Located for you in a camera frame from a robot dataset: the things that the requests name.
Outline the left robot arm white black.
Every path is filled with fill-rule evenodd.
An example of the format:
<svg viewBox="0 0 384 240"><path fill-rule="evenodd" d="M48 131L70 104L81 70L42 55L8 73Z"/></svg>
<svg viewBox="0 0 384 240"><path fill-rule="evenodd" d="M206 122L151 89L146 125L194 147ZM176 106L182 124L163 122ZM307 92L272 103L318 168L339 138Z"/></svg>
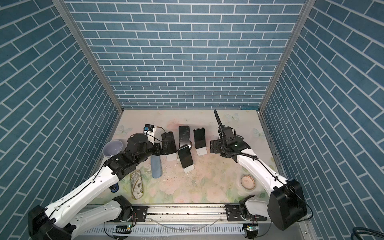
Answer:
<svg viewBox="0 0 384 240"><path fill-rule="evenodd" d="M108 221L129 222L134 214L131 203L123 196L83 212L82 209L103 191L117 191L117 183L133 172L150 156L159 156L162 147L152 132L133 134L127 147L106 160L99 171L73 191L28 213L29 235L33 240L73 240L84 232Z"/></svg>

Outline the teal phone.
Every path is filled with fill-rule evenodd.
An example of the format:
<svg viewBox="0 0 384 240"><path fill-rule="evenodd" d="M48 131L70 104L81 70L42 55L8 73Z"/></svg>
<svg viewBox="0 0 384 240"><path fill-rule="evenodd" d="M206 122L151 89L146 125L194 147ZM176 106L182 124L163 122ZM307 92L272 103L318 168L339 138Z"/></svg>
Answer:
<svg viewBox="0 0 384 240"><path fill-rule="evenodd" d="M182 146L178 151L178 156L182 167L185 169L194 164L190 147L188 145Z"/></svg>

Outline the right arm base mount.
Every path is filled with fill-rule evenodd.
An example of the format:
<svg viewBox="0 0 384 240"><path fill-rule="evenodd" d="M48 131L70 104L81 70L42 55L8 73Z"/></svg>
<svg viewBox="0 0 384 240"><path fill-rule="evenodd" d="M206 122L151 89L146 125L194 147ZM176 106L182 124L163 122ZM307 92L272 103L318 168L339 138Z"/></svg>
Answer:
<svg viewBox="0 0 384 240"><path fill-rule="evenodd" d="M240 221L267 221L266 217L260 215L251 215L241 204L226 204L224 206L226 211L228 222L240 222Z"/></svg>

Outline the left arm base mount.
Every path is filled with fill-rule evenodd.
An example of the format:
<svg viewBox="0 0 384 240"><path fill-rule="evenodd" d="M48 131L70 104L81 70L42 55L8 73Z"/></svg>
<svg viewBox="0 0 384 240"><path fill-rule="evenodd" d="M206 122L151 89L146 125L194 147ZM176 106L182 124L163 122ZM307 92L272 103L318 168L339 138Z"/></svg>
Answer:
<svg viewBox="0 0 384 240"><path fill-rule="evenodd" d="M132 206L129 208L124 208L118 217L114 220L114 222L145 222L148 209L148 206Z"/></svg>

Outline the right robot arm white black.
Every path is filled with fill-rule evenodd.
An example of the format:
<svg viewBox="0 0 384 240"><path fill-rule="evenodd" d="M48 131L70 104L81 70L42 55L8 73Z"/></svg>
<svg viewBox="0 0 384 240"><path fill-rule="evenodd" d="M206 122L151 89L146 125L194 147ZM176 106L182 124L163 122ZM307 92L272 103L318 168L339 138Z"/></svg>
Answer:
<svg viewBox="0 0 384 240"><path fill-rule="evenodd" d="M244 167L264 188L269 201L263 202L254 195L240 201L241 216L250 220L254 216L269 218L281 231L308 214L302 186L296 180L287 180L267 166L245 142L226 146L220 139L210 141L210 151L225 158L232 158Z"/></svg>

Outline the purple phone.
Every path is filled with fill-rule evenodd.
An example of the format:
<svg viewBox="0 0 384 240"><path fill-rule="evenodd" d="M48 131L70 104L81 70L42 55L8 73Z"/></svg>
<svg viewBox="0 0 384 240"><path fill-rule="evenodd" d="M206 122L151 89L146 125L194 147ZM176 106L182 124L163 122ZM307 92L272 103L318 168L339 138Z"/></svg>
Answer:
<svg viewBox="0 0 384 240"><path fill-rule="evenodd" d="M166 132L161 135L162 137L162 154L171 155L177 152L176 142L173 132Z"/></svg>

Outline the white folding stand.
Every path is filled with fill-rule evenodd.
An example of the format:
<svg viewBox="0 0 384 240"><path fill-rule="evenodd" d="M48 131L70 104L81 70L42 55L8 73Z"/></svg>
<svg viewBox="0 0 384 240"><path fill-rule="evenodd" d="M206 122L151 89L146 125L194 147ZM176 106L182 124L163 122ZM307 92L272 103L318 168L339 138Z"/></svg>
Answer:
<svg viewBox="0 0 384 240"><path fill-rule="evenodd" d="M206 155L206 154L208 153L206 147L203 147L203 148L197 148L196 151L197 151L197 155L198 155L198 156L204 156L204 155Z"/></svg>

